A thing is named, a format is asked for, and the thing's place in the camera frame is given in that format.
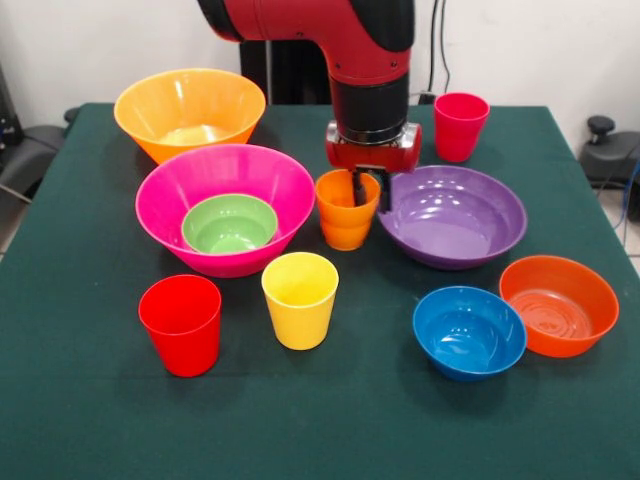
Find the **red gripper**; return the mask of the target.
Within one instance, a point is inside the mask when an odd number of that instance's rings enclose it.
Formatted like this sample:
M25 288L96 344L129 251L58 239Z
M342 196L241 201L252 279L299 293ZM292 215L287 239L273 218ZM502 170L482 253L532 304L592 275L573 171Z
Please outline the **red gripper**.
M389 173L412 172L419 162L421 146L422 127L417 123L406 123L399 137L379 145L359 145L344 140L335 120L331 120L326 129L325 147L329 163L335 168L354 170L351 172L351 181L355 206L367 203L361 172L355 169L386 171L380 173L381 213L392 210L392 181Z

